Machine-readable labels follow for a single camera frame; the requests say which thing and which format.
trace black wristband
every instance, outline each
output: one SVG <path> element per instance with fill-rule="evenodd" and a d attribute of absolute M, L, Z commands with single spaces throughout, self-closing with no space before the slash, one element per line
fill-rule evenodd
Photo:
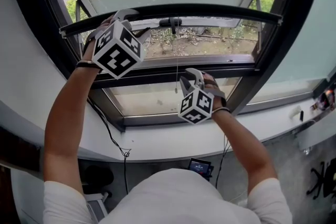
<path fill-rule="evenodd" d="M 99 66 L 97 66 L 94 62 L 92 61 L 85 61 L 85 60 L 81 60 L 76 64 L 76 68 L 77 67 L 89 67 L 89 68 L 97 68 L 100 71 L 102 70 Z"/>
<path fill-rule="evenodd" d="M 218 108 L 218 109 L 213 110 L 213 111 L 212 111 L 212 114 L 214 114 L 215 112 L 217 112 L 217 111 L 219 111 L 219 110 L 225 110 L 225 111 L 227 111 L 227 112 L 229 112 L 229 113 L 231 114 L 230 109 L 225 108 L 225 107 L 221 107 L 221 108 Z"/>

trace plants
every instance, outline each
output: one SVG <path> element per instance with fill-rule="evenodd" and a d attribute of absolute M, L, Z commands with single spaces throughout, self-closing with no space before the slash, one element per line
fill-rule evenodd
<path fill-rule="evenodd" d="M 244 28 L 245 26 L 242 23 L 240 23 L 236 28 L 234 28 L 231 38 L 235 42 L 238 42 L 240 39 L 244 37 Z"/>
<path fill-rule="evenodd" d="M 68 13 L 73 22 L 76 22 L 76 1 L 77 0 L 68 0 L 66 3 Z M 80 8 L 80 20 L 84 20 L 87 18 L 88 18 L 88 15 L 86 15 L 86 13 L 82 10 L 82 8 Z"/>
<path fill-rule="evenodd" d="M 260 0 L 261 11 L 262 12 L 270 12 L 270 10 L 272 8 L 272 5 L 273 5 L 273 2 L 274 2 L 274 0 Z M 252 1 L 249 8 L 257 9 L 256 0 Z"/>

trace chair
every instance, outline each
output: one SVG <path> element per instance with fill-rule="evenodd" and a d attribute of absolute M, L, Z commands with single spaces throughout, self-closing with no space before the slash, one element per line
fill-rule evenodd
<path fill-rule="evenodd" d="M 89 212 L 95 224 L 98 224 L 100 220 L 108 215 L 104 205 L 104 202 L 108 196 L 108 192 L 105 192 L 104 195 L 101 193 L 84 194 Z"/>
<path fill-rule="evenodd" d="M 336 191 L 334 191 L 336 186 L 336 158 L 330 161 L 330 165 L 327 164 L 327 169 L 325 171 L 324 162 L 321 162 L 321 166 L 321 173 L 317 172 L 317 170 L 314 168 L 310 170 L 311 173 L 314 172 L 316 174 L 318 179 L 315 186 L 311 190 L 307 191 L 307 195 L 309 195 L 318 188 L 318 192 L 315 196 L 313 196 L 313 200 L 315 200 L 320 195 L 322 186 L 324 198 L 330 194 L 333 194 L 333 197 L 336 197 Z"/>

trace person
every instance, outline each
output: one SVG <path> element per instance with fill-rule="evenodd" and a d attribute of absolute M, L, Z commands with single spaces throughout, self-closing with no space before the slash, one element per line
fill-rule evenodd
<path fill-rule="evenodd" d="M 105 20 L 101 29 L 111 22 L 111 18 Z M 93 46 L 94 40 L 88 43 L 83 60 L 91 60 Z M 76 68 L 51 108 L 45 130 L 45 224 L 93 223 L 83 196 L 77 151 L 89 90 L 98 72 L 97 68 Z M 214 80 L 208 74 L 204 78 Z M 206 87 L 217 88 L 212 84 Z M 222 100 L 215 97 L 213 109 L 220 107 Z M 247 172 L 247 208 L 224 201 L 201 175 L 169 169 L 135 186 L 100 223 L 292 223 L 266 148 L 228 111 L 219 110 L 212 119 L 227 136 Z"/>

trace black window frame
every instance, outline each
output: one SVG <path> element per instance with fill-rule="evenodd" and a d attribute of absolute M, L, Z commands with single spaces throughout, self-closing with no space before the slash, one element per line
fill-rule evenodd
<path fill-rule="evenodd" d="M 66 78 L 69 78 L 76 62 L 79 60 L 78 37 L 76 36 L 79 33 L 78 31 L 83 32 L 94 29 L 104 18 L 112 14 L 93 16 L 74 24 L 71 23 L 70 19 L 69 24 L 70 16 L 67 14 L 62 0 L 17 1 L 37 40 Z M 88 12 L 81 1 L 78 3 L 85 12 Z M 285 57 L 298 36 L 312 3 L 313 0 L 275 0 L 270 14 L 240 7 L 200 4 L 174 4 L 135 9 L 140 12 L 142 16 L 140 18 L 149 18 L 151 14 L 156 14 L 156 17 L 158 14 L 160 16 L 168 15 L 166 17 L 177 17 L 183 14 L 193 14 L 195 16 L 196 11 L 198 16 L 258 18 L 259 21 L 273 23 L 266 24 L 261 32 L 261 51 L 258 51 L 258 48 L 254 49 L 252 53 L 255 60 L 254 63 L 226 62 L 197 65 L 198 69 L 206 71 L 217 78 L 241 77 L 227 102 L 233 115 L 237 115 L 238 113 L 244 114 L 265 109 L 265 104 L 259 104 L 259 108 L 255 109 L 247 108 L 246 105 L 266 83 Z M 139 17 L 130 16 L 128 19 L 139 19 Z M 187 67 L 191 66 L 179 66 L 178 77 L 185 75 L 184 69 Z M 176 66 L 135 69 L 119 80 L 112 79 L 108 74 L 100 74 L 92 85 L 89 95 L 90 103 L 100 107 L 109 122 L 121 132 L 125 131 L 126 126 L 181 123 L 182 120 L 176 114 L 125 117 L 116 106 L 112 105 L 113 100 L 104 91 L 104 88 L 110 87 L 171 82 L 175 80 Z M 312 94 L 305 93 L 284 101 L 278 100 L 272 107 L 310 97 L 312 97 Z"/>

